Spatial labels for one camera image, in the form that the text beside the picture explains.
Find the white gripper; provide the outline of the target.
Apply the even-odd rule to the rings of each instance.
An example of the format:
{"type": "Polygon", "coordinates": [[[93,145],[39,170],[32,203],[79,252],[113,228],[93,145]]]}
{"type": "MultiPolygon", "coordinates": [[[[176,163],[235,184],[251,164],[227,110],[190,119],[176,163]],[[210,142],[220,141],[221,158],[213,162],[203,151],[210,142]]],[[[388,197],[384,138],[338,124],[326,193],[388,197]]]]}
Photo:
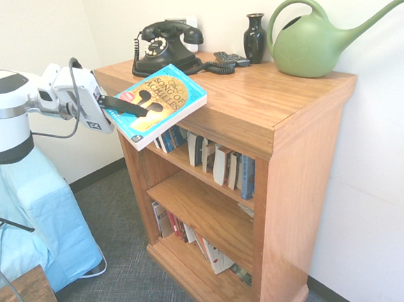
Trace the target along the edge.
{"type": "Polygon", "coordinates": [[[146,116],[148,110],[139,105],[118,99],[112,96],[102,95],[102,91],[89,69],[72,68],[74,80],[78,90],[77,97],[73,87],[73,81],[69,68],[62,68],[55,79],[52,88],[62,104],[70,103],[73,108],[69,111],[75,116],[73,110],[80,109],[80,123],[99,133],[110,134],[114,126],[105,117],[100,107],[106,110],[114,110],[133,116],[146,116]]]}

